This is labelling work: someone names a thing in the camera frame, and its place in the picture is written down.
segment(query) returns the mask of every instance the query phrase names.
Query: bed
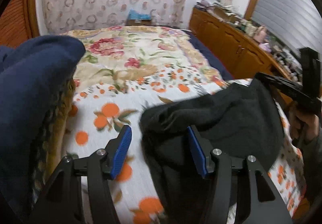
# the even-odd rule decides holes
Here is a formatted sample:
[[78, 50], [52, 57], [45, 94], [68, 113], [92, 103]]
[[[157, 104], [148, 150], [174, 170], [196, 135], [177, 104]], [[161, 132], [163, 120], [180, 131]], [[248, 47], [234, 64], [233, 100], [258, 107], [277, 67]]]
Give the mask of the bed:
[[[73, 77], [73, 104], [65, 134], [57, 141], [61, 154], [56, 153], [51, 171], [62, 156], [89, 156], [116, 138], [123, 125], [130, 125], [133, 137], [125, 163], [116, 180], [109, 182], [114, 206], [121, 223], [162, 222], [166, 212], [140, 144], [142, 112], [155, 105], [215, 94], [232, 83], [247, 86], [251, 80], [225, 81], [223, 77], [227, 80], [231, 75], [222, 64], [214, 64], [218, 60], [212, 56], [207, 60], [208, 49], [181, 30], [130, 26], [72, 30], [63, 35], [82, 41], [86, 53]], [[293, 216], [305, 193], [303, 160], [300, 150], [291, 144], [289, 123], [277, 106], [285, 142], [268, 175]], [[85, 219], [92, 223], [85, 178], [82, 187]], [[236, 205], [230, 208], [227, 223], [234, 223], [235, 211]]]

